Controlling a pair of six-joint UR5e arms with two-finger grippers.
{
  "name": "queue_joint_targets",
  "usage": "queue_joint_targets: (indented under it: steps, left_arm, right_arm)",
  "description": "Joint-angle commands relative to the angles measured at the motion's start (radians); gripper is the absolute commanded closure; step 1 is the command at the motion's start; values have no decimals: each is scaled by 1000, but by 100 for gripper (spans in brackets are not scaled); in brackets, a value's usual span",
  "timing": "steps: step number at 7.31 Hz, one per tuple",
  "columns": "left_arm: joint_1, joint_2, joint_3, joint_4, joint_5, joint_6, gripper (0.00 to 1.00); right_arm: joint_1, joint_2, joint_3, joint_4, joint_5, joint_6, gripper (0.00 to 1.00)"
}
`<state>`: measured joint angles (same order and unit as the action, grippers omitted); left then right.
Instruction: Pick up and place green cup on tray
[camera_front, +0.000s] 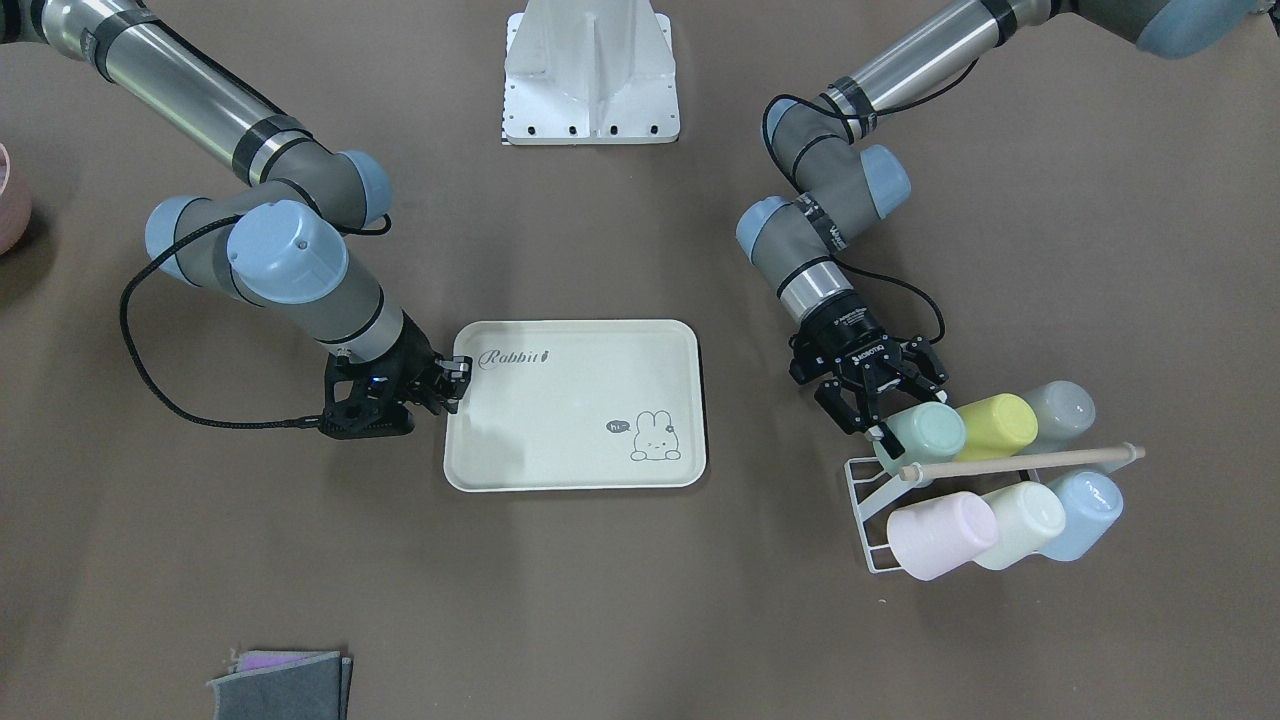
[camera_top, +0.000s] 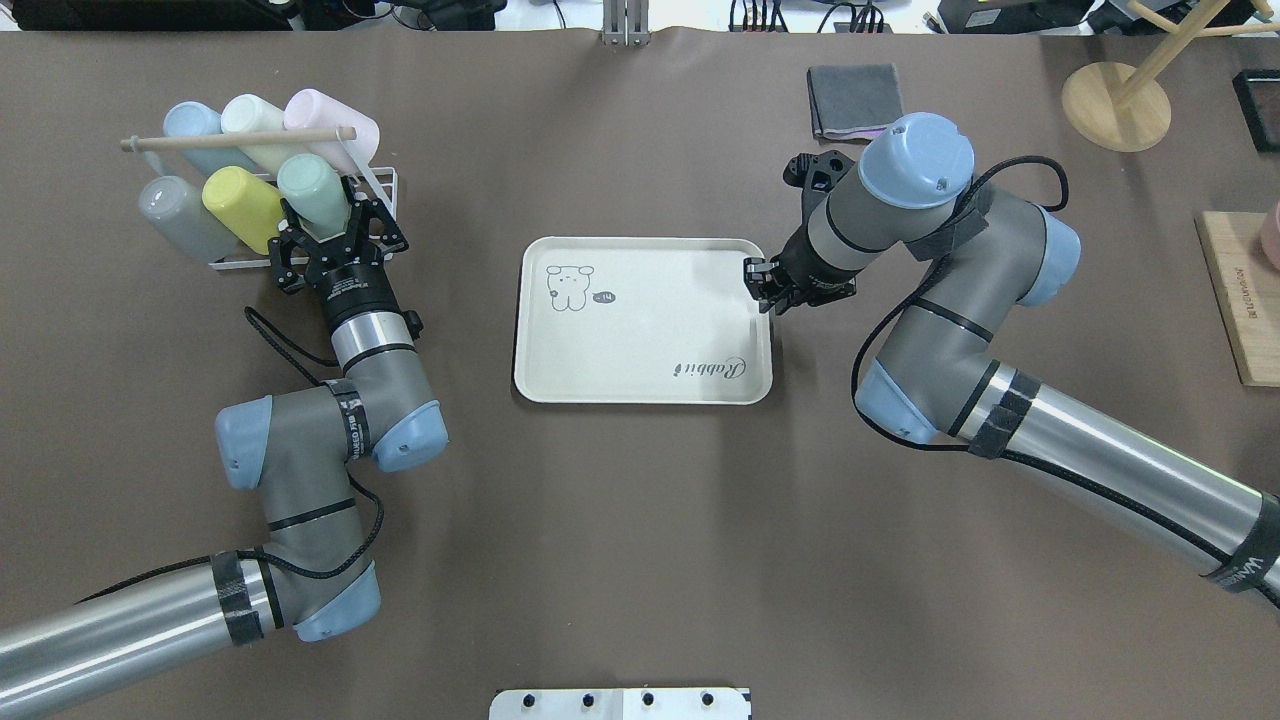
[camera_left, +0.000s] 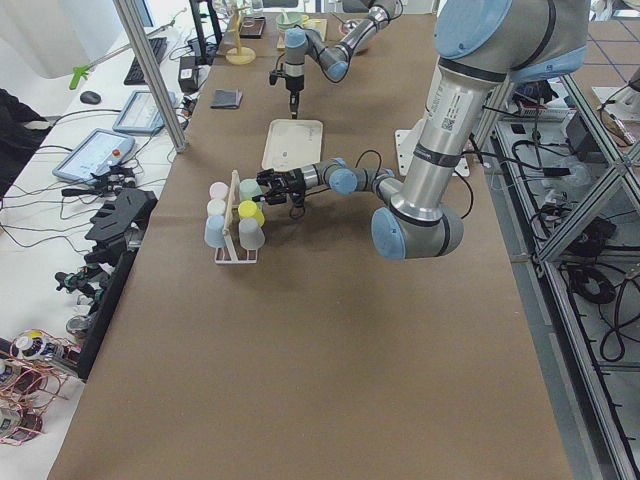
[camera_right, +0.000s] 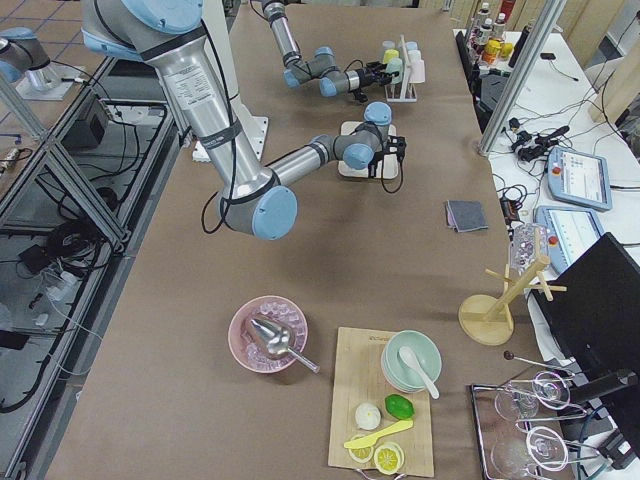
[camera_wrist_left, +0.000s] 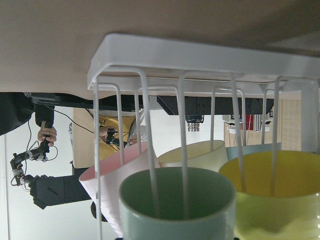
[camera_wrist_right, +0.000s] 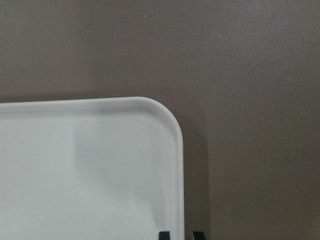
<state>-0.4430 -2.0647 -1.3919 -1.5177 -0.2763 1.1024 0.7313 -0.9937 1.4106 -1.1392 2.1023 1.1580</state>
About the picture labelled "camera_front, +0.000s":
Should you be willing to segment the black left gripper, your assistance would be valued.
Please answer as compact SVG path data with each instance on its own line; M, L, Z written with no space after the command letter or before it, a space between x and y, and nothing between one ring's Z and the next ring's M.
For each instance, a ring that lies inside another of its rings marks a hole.
M891 336L854 290L795 307L801 311L797 333L813 340L831 369L818 379L818 405L845 434L869 434L887 454L900 454L897 436L878 418L879 398L896 389L922 402L941 401L948 373L932 342Z

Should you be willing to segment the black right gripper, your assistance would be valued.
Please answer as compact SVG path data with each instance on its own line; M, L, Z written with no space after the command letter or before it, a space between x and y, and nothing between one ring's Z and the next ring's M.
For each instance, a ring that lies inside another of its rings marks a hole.
M375 396L412 402L433 414L457 413L468 388L474 360L436 352L408 315L392 348L378 360Z

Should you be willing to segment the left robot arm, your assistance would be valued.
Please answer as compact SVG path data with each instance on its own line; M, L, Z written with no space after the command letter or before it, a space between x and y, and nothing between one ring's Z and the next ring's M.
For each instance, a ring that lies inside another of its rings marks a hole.
M791 377L815 383L815 401L844 432L868 433L895 459L905 452L902 434L883 416L882 395L947 398L933 343L892 337L837 260L911 192L887 147L858 147L881 119L938 97L984 53L1064 12L1143 53L1179 59L1212 46L1254 9L1253 1L952 1L818 99L774 97L762 115L762 140L797 195L755 202L736 237L797 323Z

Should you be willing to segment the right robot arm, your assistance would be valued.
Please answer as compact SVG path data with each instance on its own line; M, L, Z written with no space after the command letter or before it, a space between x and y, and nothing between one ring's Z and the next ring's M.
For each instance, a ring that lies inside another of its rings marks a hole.
M390 229L390 179L366 152L333 152L275 102L212 60L142 1L5 1L3 42L45 44L138 97L246 183L236 196L160 202L148 265L123 290L119 324L142 382L131 300L156 272L291 319L326 351L320 414L269 427L338 439L402 436L411 404L456 413L472 361L435 351L349 251Z

